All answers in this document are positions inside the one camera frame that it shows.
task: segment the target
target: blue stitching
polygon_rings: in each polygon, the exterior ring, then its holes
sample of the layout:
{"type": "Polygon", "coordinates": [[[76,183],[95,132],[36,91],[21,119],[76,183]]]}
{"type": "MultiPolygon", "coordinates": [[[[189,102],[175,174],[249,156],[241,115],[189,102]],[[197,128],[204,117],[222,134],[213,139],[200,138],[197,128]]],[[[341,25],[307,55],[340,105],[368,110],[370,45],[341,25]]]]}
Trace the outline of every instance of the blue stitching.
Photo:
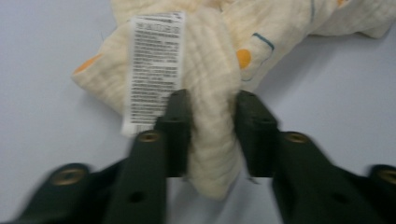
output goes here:
{"type": "Polygon", "coordinates": [[[315,11],[315,0],[311,0],[311,23],[314,21],[315,11]]]}
{"type": "Polygon", "coordinates": [[[258,33],[254,33],[253,35],[257,36],[260,40],[264,41],[271,48],[271,50],[274,51],[275,46],[273,45],[273,43],[271,43],[271,41],[269,41],[264,36],[262,36],[258,33]]]}

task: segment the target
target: wrinkled fabric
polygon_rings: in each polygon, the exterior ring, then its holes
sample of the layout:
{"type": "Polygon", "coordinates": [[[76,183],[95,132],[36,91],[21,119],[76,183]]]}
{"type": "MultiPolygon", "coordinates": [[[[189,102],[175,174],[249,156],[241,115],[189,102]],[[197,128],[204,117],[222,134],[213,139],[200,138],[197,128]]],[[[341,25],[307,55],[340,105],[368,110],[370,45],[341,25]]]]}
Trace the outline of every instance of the wrinkled fabric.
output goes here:
{"type": "Polygon", "coordinates": [[[73,74],[84,90],[123,111],[134,15],[185,11],[183,88],[193,114],[189,178],[222,199],[242,166],[233,133],[234,97],[308,35],[362,32],[379,38],[396,19],[395,0],[112,0],[117,30],[73,74]]]}

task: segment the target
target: fabric tag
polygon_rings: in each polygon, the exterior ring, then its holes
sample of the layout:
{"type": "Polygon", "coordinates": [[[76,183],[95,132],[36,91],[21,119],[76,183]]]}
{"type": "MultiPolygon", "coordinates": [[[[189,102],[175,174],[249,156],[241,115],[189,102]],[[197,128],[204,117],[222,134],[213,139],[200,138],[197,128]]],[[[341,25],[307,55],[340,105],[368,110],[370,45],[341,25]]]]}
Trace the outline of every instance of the fabric tag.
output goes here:
{"type": "Polygon", "coordinates": [[[184,12],[135,16],[129,20],[130,69],[121,133],[134,136],[153,128],[167,99],[181,88],[184,12]]]}

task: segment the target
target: orange spot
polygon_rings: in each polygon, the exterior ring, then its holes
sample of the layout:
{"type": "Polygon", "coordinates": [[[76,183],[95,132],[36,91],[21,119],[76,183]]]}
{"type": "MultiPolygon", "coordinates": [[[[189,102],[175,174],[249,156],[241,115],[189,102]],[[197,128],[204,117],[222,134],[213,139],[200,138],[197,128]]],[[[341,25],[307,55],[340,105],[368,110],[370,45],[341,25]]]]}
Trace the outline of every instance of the orange spot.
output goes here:
{"type": "Polygon", "coordinates": [[[343,5],[344,0],[337,0],[338,6],[340,7],[341,5],[343,5]]]}
{"type": "Polygon", "coordinates": [[[238,58],[240,68],[244,69],[250,64],[251,55],[250,51],[248,51],[247,49],[238,50],[236,52],[236,57],[238,58]]]}
{"type": "Polygon", "coordinates": [[[83,70],[85,70],[87,67],[89,67],[91,64],[93,64],[98,58],[102,57],[102,54],[95,55],[91,57],[89,60],[87,60],[85,63],[83,63],[80,67],[76,69],[74,74],[77,74],[83,70]]]}

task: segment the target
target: white table surface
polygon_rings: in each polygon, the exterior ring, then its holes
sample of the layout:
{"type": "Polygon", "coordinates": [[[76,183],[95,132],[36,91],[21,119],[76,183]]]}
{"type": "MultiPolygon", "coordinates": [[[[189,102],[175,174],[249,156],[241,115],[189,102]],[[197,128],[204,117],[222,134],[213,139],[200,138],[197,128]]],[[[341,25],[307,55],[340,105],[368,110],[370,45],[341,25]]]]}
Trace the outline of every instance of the white table surface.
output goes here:
{"type": "MultiPolygon", "coordinates": [[[[126,155],[121,116],[70,78],[114,29],[108,0],[0,2],[0,222],[53,168],[100,170],[126,155]]],[[[396,165],[395,25],[381,39],[308,37],[256,93],[283,130],[309,134],[337,165],[360,175],[396,165]]],[[[247,178],[223,202],[169,180],[168,223],[281,223],[270,180],[247,178]]]]}

